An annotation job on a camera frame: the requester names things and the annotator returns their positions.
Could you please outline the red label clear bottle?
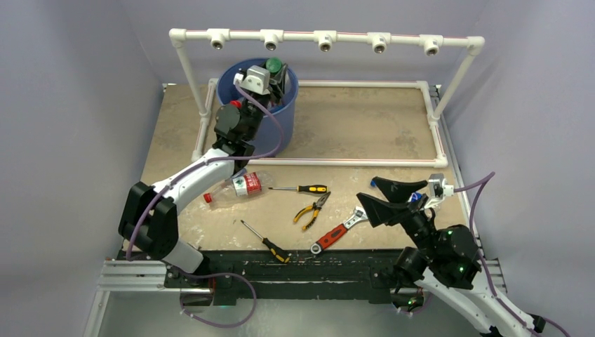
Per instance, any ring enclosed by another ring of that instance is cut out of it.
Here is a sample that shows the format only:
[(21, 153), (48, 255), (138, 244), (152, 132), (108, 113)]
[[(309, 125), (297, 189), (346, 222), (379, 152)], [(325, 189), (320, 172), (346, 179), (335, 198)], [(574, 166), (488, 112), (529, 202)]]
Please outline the red label clear bottle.
[(229, 102), (230, 105), (234, 106), (237, 109), (241, 109), (242, 108), (242, 102), (239, 100), (231, 100)]

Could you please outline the red cap crushed bottle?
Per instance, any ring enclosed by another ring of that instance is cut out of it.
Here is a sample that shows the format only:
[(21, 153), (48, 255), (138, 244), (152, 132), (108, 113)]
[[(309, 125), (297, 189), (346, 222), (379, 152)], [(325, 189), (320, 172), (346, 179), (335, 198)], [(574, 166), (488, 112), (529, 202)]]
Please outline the red cap crushed bottle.
[(230, 178), (210, 192), (203, 194), (205, 203), (212, 207), (228, 207), (262, 195), (275, 183), (269, 171), (254, 171)]

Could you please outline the white label amber bottle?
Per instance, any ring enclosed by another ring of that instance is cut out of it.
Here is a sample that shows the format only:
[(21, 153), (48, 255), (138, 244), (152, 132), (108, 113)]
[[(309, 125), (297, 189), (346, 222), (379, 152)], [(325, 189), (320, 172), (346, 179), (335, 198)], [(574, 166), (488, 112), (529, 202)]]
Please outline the white label amber bottle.
[(282, 70), (284, 63), (279, 58), (273, 57), (266, 59), (264, 66), (265, 69), (268, 70), (271, 75), (274, 75)]

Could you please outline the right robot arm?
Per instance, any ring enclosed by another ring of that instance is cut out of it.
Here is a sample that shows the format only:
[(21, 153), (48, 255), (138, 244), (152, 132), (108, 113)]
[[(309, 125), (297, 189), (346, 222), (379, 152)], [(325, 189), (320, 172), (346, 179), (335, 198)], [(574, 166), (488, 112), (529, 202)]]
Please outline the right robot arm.
[(476, 237), (466, 225), (438, 229), (436, 207), (454, 195), (442, 173), (405, 183), (374, 177), (383, 198), (357, 199), (373, 227), (400, 225), (414, 243), (393, 266), (399, 286), (421, 287), (459, 312), (481, 336), (536, 336), (546, 320), (516, 307), (496, 289)]

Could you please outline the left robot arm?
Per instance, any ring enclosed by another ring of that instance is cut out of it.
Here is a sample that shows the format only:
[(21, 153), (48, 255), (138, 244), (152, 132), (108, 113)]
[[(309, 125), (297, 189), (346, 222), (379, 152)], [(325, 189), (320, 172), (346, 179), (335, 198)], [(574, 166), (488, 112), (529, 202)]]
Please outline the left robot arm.
[(257, 159), (252, 141), (264, 118), (277, 122), (267, 108), (281, 99), (286, 71), (286, 65), (278, 70), (266, 65), (239, 70), (232, 83), (244, 99), (217, 111), (212, 148), (169, 178), (152, 185), (138, 182), (130, 188), (118, 227), (129, 249), (137, 247), (150, 258), (182, 270), (190, 286), (208, 281), (210, 261), (179, 237), (178, 216), (200, 194)]

